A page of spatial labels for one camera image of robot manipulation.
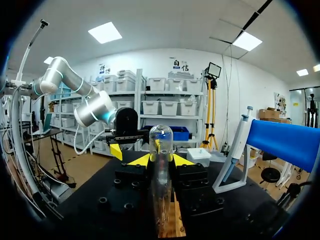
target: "wire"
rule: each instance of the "wire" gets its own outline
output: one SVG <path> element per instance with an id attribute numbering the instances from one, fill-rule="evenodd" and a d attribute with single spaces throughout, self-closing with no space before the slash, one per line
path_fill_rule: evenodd
<path id="1" fill-rule="evenodd" d="M 102 130 L 101 132 L 99 132 L 94 138 L 91 139 L 91 141 L 84 147 L 84 149 L 79 152 L 79 151 L 77 151 L 77 147 L 76 147 L 76 138 L 78 135 L 79 126 L 80 125 L 78 124 L 76 131 L 75 131 L 74 138 L 73 138 L 73 149 L 77 155 L 83 154 L 87 150 L 87 148 L 94 142 L 94 140 L 96 140 L 98 137 L 100 137 L 102 134 L 105 133 L 105 130 Z"/>

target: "ceiling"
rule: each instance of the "ceiling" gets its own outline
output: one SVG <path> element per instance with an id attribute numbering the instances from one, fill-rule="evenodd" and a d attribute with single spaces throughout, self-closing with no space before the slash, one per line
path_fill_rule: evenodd
<path id="1" fill-rule="evenodd" d="M 183 48 L 224 54 L 257 66 L 288 83 L 320 79 L 308 41 L 294 15 L 273 0 L 246 31 L 263 41 L 250 52 L 233 42 L 266 0 L 47 0 L 35 12 L 11 50 L 9 68 L 18 71 L 25 49 L 39 27 L 24 72 L 44 74 L 48 56 L 72 65 L 127 51 Z M 113 22 L 122 39 L 100 44 L 88 30 Z M 309 75 L 299 77 L 297 70 Z"/>

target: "plastic bin lid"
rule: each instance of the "plastic bin lid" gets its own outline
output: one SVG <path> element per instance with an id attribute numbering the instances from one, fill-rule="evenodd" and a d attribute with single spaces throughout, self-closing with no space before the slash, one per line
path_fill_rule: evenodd
<path id="1" fill-rule="evenodd" d="M 209 159 L 211 154 L 208 153 L 204 148 L 188 148 L 187 152 L 193 159 Z"/>

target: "blue storage box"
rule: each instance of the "blue storage box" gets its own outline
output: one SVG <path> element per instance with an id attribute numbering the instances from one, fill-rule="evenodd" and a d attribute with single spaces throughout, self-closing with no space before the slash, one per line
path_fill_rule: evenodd
<path id="1" fill-rule="evenodd" d="M 149 131 L 153 126 L 146 125 L 142 129 L 148 129 Z M 185 126 L 169 126 L 173 132 L 174 141 L 188 141 L 189 140 L 189 131 Z"/>

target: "cardboard box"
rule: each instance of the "cardboard box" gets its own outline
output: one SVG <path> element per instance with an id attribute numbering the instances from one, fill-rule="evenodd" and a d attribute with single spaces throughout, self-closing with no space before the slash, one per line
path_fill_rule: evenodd
<path id="1" fill-rule="evenodd" d="M 260 118 L 260 120 L 282 124 L 290 124 L 290 120 L 285 118 Z"/>
<path id="2" fill-rule="evenodd" d="M 279 111 L 272 111 L 266 109 L 259 110 L 259 118 L 260 119 L 278 119 L 280 116 Z"/>

